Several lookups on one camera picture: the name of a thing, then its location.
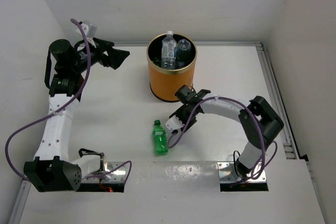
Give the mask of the clear bottle dark green label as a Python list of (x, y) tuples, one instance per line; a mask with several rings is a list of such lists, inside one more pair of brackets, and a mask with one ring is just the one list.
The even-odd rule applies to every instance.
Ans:
[(176, 67), (183, 68), (190, 56), (191, 43), (186, 39), (181, 39), (176, 44)]

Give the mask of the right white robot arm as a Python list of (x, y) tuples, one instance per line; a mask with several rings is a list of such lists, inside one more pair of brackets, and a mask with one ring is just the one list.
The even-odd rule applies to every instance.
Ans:
[(196, 123), (198, 114), (214, 114), (240, 123), (247, 137), (247, 144), (237, 159), (233, 170), (240, 182), (257, 179), (268, 165), (266, 151), (281, 130), (284, 123), (267, 100), (255, 96), (249, 105), (214, 95), (201, 89), (199, 92), (183, 85), (175, 96), (182, 103), (167, 120), (165, 127), (172, 134), (183, 134)]

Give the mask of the clear bottle white blue label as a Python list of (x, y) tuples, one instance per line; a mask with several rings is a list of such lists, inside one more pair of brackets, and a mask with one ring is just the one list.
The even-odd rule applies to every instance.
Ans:
[(161, 67), (163, 69), (175, 69), (175, 47), (176, 40), (173, 37), (173, 32), (168, 31), (162, 40)]

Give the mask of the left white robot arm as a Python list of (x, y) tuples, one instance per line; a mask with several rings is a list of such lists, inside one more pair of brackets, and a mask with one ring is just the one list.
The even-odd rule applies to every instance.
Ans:
[(111, 166), (104, 153), (85, 148), (79, 158), (69, 161), (69, 139), (75, 111), (80, 103), (82, 73), (99, 63), (118, 69), (130, 52), (115, 49), (109, 41), (94, 38), (88, 47), (83, 41), (72, 46), (66, 39), (52, 42), (48, 49), (45, 84), (49, 89), (49, 114), (43, 137), (33, 161), (25, 162), (24, 174), (39, 192), (78, 191), (88, 183), (89, 191), (112, 192), (112, 184), (125, 179), (113, 178), (117, 170), (128, 176), (125, 163)]

